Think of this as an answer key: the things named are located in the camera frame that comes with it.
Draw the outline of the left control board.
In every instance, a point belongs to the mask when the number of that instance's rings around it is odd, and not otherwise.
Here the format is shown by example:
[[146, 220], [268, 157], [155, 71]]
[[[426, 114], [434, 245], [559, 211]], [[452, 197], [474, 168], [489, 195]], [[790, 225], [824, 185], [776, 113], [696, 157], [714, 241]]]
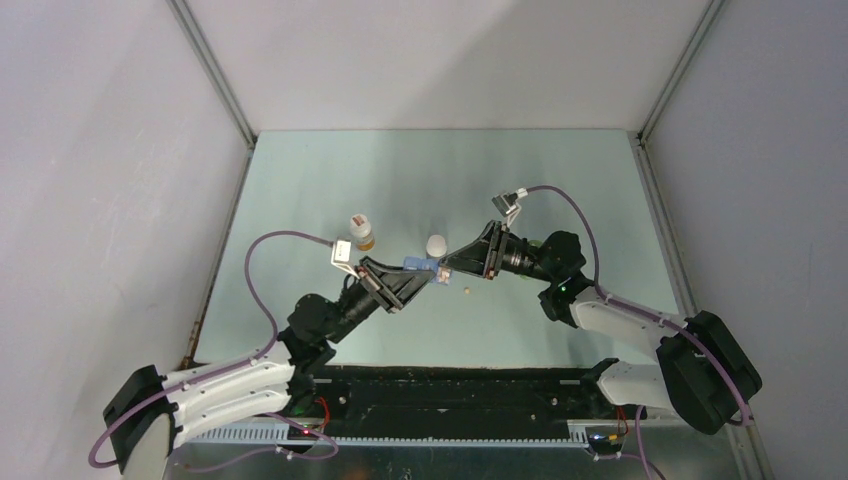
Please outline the left control board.
[[291, 441], [291, 442], [294, 442], [294, 441], [314, 441], [314, 442], [317, 442], [317, 441], [322, 440], [322, 435], [323, 435], [323, 432], [320, 429], [314, 430], [310, 426], [303, 426], [302, 428], [290, 426], [289, 429], [288, 429], [288, 433], [287, 433], [287, 440]]

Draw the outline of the white bottle orange label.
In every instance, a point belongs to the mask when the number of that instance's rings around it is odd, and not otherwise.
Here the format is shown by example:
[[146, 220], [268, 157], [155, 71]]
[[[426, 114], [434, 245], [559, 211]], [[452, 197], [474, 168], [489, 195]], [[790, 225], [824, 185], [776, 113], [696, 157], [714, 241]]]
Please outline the white bottle orange label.
[[360, 251], [369, 251], [375, 245], [375, 237], [370, 220], [364, 214], [358, 213], [350, 218], [350, 234], [354, 246]]

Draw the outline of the control board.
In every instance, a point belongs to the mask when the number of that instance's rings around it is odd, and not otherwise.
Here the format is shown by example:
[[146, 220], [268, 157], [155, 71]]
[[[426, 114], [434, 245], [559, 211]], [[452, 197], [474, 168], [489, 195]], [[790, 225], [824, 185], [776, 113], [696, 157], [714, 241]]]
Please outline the control board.
[[601, 444], [601, 445], [615, 445], [619, 444], [625, 436], [620, 434], [602, 434], [602, 433], [591, 433], [588, 435], [588, 443], [589, 444]]
[[303, 426], [302, 428], [290, 426], [289, 429], [288, 429], [288, 433], [287, 433], [287, 440], [291, 441], [291, 442], [294, 442], [294, 441], [314, 441], [314, 442], [317, 442], [317, 441], [322, 440], [322, 435], [323, 435], [323, 432], [320, 429], [314, 430], [310, 426]]

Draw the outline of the white pill bottle blue label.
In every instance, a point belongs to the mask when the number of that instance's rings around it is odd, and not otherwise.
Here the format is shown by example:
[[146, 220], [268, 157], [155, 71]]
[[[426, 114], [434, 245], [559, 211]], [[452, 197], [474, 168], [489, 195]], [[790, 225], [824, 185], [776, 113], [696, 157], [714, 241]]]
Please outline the white pill bottle blue label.
[[441, 259], [448, 252], [446, 238], [439, 234], [430, 235], [426, 242], [425, 252], [428, 259]]

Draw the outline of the right aluminium frame post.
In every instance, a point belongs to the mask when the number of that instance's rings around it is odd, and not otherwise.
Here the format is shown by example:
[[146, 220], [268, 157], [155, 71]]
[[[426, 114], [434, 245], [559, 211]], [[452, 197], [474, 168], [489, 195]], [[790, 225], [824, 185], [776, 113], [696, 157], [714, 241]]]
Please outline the right aluminium frame post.
[[683, 82], [695, 57], [707, 40], [726, 4], [726, 0], [710, 0], [707, 2], [638, 131], [637, 139], [640, 146], [647, 146], [663, 114], [671, 103], [676, 91]]

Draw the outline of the right control board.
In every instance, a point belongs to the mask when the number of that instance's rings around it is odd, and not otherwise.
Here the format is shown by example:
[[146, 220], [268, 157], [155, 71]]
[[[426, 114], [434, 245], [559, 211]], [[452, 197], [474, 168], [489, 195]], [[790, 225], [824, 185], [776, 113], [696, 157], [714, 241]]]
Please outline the right control board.
[[620, 434], [602, 434], [602, 433], [591, 433], [588, 435], [588, 443], [589, 444], [601, 444], [601, 445], [615, 445], [619, 444], [625, 436]]

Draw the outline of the left aluminium frame post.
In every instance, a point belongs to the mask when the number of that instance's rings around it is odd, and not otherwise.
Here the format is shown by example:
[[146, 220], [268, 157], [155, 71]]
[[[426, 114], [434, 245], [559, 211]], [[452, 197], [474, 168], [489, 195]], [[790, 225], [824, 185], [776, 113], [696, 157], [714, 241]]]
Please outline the left aluminium frame post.
[[249, 150], [255, 148], [258, 134], [250, 125], [247, 115], [227, 75], [212, 48], [204, 29], [186, 0], [166, 0], [189, 47], [197, 57], [219, 101], [224, 107], [240, 138]]

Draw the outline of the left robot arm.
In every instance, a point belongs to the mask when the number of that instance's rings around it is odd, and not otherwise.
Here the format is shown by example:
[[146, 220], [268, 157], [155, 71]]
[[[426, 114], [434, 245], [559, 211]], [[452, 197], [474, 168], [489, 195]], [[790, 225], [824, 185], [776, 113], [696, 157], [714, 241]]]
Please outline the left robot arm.
[[136, 369], [104, 408], [106, 430], [90, 465], [158, 479], [174, 449], [213, 429], [259, 415], [308, 414], [313, 375], [334, 357], [334, 345], [376, 311], [400, 312], [437, 272], [428, 263], [397, 267], [364, 257], [337, 299], [301, 297], [286, 327], [274, 326], [272, 339], [250, 353], [170, 373], [153, 364]]

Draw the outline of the blue pill organizer box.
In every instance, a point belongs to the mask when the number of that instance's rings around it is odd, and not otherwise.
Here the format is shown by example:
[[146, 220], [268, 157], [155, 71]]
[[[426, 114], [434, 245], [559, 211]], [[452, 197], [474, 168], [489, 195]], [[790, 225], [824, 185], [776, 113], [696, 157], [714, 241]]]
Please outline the blue pill organizer box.
[[434, 277], [431, 282], [438, 285], [449, 285], [452, 278], [452, 270], [442, 266], [435, 258], [407, 256], [403, 260], [403, 269], [432, 271]]

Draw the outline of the aluminium frame post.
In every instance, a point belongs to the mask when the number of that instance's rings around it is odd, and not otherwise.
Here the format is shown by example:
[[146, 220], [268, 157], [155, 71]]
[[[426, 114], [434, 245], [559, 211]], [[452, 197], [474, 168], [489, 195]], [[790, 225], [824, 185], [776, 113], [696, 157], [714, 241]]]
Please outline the aluminium frame post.
[[695, 57], [707, 40], [726, 4], [726, 0], [710, 0], [707, 2], [638, 131], [637, 139], [640, 146], [647, 146], [663, 114], [671, 103], [676, 91], [683, 82]]
[[204, 29], [186, 0], [166, 0], [189, 47], [197, 57], [219, 101], [224, 107], [240, 138], [249, 150], [255, 148], [258, 134], [250, 125], [247, 115], [227, 75], [212, 48]]

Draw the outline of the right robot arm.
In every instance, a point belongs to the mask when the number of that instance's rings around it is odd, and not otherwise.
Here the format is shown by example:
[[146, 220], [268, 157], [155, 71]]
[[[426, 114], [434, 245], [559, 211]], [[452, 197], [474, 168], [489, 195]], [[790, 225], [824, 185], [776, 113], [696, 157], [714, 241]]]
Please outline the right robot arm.
[[695, 430], [712, 435], [747, 419], [743, 408], [762, 378], [724, 321], [702, 310], [692, 317], [650, 310], [604, 293], [582, 272], [586, 259], [575, 233], [556, 231], [539, 246], [489, 222], [470, 244], [441, 265], [487, 280], [509, 272], [546, 283], [539, 295], [549, 320], [596, 332], [645, 355], [645, 364], [601, 361], [581, 392], [585, 411], [606, 418], [620, 406], [674, 412]]

